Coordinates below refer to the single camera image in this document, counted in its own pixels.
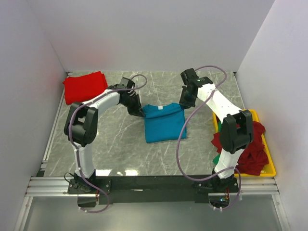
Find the blue t shirt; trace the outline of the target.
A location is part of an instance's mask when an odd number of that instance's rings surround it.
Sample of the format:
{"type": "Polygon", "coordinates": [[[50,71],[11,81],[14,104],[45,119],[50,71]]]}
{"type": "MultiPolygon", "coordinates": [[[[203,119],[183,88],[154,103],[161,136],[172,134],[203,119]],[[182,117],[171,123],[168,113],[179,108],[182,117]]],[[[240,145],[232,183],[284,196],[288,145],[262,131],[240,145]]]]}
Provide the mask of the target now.
{"type": "Polygon", "coordinates": [[[185,112],[178,103],[165,106],[146,105],[144,131],[147,143],[178,139],[185,123],[185,112]]]}

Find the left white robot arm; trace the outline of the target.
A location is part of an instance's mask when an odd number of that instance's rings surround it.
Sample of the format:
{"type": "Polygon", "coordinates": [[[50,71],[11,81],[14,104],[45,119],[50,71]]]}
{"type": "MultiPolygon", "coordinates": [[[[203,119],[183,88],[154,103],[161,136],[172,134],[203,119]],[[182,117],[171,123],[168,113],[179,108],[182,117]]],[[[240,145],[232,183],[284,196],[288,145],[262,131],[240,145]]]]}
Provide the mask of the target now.
{"type": "Polygon", "coordinates": [[[131,78],[123,77],[120,83],[109,86],[100,95],[81,103],[71,104],[64,133],[74,150],[77,176],[89,179],[95,175],[92,143],[97,135],[98,119],[103,113],[121,104],[127,108],[129,115],[145,117],[136,90],[146,84],[147,78],[142,74],[131,78]]]}

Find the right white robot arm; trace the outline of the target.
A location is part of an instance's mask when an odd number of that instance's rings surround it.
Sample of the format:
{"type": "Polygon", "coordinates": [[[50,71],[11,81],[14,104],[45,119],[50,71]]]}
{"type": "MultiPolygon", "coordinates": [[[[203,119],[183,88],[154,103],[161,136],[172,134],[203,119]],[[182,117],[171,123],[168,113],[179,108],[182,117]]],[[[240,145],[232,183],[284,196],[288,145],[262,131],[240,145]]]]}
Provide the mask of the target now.
{"type": "Polygon", "coordinates": [[[197,107],[185,121],[176,147],[176,159],[180,167],[179,147],[182,134],[188,121],[205,104],[216,114],[221,122],[220,144],[222,147],[218,163],[213,169],[213,177],[219,179],[230,178],[238,164],[238,160],[244,150],[253,141],[253,117],[249,110],[242,110],[230,102],[207,77],[198,77],[193,68],[186,69],[180,74],[184,86],[179,104],[183,109],[195,107],[195,101],[201,100],[203,104],[197,107]]]}

